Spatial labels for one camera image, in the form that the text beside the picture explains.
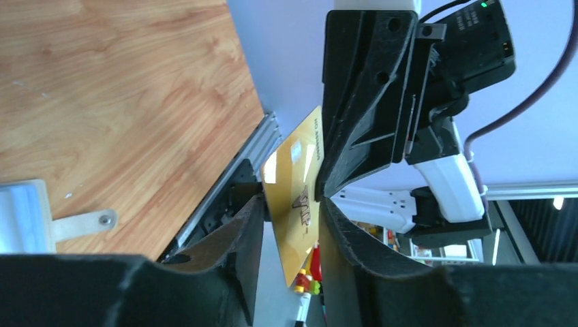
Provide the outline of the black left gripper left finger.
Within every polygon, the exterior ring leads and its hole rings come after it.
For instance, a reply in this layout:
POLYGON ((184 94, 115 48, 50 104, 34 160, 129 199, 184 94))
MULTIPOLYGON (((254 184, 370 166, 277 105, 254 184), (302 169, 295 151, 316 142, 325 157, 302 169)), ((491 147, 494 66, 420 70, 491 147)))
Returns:
POLYGON ((159 264, 140 255, 2 255, 2 326, 252 326, 264 198, 159 264))

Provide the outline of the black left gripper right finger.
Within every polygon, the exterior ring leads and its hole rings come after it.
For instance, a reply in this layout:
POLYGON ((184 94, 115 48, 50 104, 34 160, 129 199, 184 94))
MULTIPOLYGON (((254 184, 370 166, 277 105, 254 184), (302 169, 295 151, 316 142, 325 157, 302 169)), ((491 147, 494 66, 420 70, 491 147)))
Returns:
POLYGON ((329 326, 576 326, 577 265, 436 268, 392 250, 320 203, 329 326))

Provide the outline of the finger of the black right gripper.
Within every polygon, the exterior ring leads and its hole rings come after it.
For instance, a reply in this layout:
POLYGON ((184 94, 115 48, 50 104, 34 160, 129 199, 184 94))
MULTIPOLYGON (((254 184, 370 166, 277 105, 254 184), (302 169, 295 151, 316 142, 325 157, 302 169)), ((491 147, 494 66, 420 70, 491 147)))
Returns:
POLYGON ((393 162, 418 22, 413 10, 327 14, 317 201, 393 162))

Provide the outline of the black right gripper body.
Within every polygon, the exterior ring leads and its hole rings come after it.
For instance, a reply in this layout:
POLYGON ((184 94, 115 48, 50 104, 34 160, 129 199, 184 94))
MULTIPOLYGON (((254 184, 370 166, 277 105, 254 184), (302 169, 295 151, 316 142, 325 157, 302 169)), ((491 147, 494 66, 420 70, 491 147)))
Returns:
POLYGON ((438 20, 442 40, 418 28, 402 118, 408 124, 404 159, 417 165, 462 152, 453 117, 471 94, 513 75, 515 52, 499 1, 474 1, 438 20))

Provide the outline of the gold VIP card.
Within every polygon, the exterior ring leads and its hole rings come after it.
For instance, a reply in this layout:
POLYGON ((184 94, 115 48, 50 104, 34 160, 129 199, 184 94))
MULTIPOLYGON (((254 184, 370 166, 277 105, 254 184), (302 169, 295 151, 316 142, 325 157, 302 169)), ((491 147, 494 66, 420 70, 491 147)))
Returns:
POLYGON ((324 159, 322 108, 315 107, 261 167, 285 284, 290 287, 319 237, 316 181, 324 159))

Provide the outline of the beige leather card holder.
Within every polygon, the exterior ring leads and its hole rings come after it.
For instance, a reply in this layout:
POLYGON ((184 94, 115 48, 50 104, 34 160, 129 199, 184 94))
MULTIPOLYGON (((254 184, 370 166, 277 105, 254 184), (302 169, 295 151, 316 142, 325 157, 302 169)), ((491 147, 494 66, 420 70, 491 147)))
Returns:
POLYGON ((55 253, 57 243, 111 230, 118 220, 112 209, 54 220, 43 180, 1 184, 2 254, 55 253))

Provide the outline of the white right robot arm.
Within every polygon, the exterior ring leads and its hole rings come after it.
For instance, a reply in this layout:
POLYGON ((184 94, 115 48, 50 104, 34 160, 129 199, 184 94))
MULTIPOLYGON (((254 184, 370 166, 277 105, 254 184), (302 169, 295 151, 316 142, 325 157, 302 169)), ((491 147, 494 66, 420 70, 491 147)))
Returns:
POLYGON ((406 161, 426 180, 399 232, 425 248, 491 232, 454 117, 470 95, 515 71, 499 1, 427 24, 412 10, 332 10, 322 81, 324 160, 316 196, 406 161))

